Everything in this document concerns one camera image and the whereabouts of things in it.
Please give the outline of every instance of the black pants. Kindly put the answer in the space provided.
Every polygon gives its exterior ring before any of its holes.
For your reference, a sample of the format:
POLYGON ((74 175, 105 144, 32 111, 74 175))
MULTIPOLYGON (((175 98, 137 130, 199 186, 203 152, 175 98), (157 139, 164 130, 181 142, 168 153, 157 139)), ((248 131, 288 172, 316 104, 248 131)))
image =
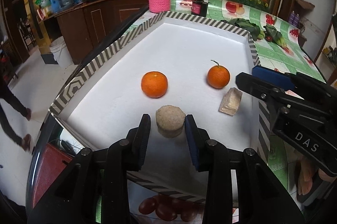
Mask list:
MULTIPOLYGON (((0 88, 0 98, 4 99, 9 103, 16 111, 18 111, 22 116, 26 117, 28 115, 26 107, 14 96, 14 94, 9 90, 7 85, 3 85, 0 88)), ((6 114, 0 105, 0 124, 7 136, 9 136, 16 144, 21 145, 22 138, 16 135, 13 128, 9 124, 6 114)))

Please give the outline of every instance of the plastic bag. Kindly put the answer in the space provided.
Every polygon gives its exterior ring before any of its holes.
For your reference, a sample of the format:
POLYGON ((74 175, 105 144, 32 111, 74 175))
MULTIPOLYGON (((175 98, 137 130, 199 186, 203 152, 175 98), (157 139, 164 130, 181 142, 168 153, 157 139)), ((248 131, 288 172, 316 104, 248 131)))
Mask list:
POLYGON ((50 0, 36 0, 35 4, 39 5, 41 8, 45 8, 51 5, 50 0))

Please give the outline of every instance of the wooden cabinet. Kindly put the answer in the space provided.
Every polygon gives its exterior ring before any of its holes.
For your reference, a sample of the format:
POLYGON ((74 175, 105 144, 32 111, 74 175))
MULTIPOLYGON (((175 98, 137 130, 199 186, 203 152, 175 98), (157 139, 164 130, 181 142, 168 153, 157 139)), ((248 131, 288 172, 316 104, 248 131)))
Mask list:
POLYGON ((79 64, 94 48, 86 27, 83 9, 64 13, 57 17, 57 21, 74 64, 79 64))
POLYGON ((56 15, 75 64, 149 0, 99 0, 56 15))
POLYGON ((148 0, 100 0, 85 6, 84 15, 94 46, 148 0))

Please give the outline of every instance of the leafy vegetable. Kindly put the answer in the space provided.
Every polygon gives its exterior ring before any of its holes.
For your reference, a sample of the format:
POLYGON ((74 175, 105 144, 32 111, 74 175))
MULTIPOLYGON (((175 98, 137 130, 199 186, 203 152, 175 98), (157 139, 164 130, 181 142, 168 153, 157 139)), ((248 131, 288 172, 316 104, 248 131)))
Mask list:
POLYGON ((264 28, 266 29, 267 35, 273 38, 274 43, 276 43, 278 46, 282 47, 283 49, 287 48, 287 43, 282 37, 281 32, 277 31, 277 29, 274 26, 269 25, 269 24, 267 24, 264 28))
POLYGON ((281 32, 277 31, 274 26, 267 24, 264 28, 266 29, 267 35, 273 38, 273 41, 278 41, 282 37, 281 32))
POLYGON ((262 40, 266 37, 265 33, 263 32, 263 30, 260 31, 260 34, 257 36, 258 40, 262 40))
POLYGON ((260 27, 257 24, 251 23, 249 20, 243 18, 232 19, 229 21, 229 24, 249 31, 254 41, 257 40, 257 37, 261 32, 260 27))

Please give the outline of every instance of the orange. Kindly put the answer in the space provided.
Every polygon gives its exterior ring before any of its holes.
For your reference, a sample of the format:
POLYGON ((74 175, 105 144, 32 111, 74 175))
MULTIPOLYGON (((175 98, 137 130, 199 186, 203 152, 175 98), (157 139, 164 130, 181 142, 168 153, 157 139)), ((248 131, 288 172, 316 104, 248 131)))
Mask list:
POLYGON ((230 82, 230 73, 224 66, 215 65, 208 71, 207 81, 214 88, 223 88, 230 82))
POLYGON ((159 98, 167 91, 167 78, 158 71, 147 72, 140 85, 146 96, 150 98, 159 98))

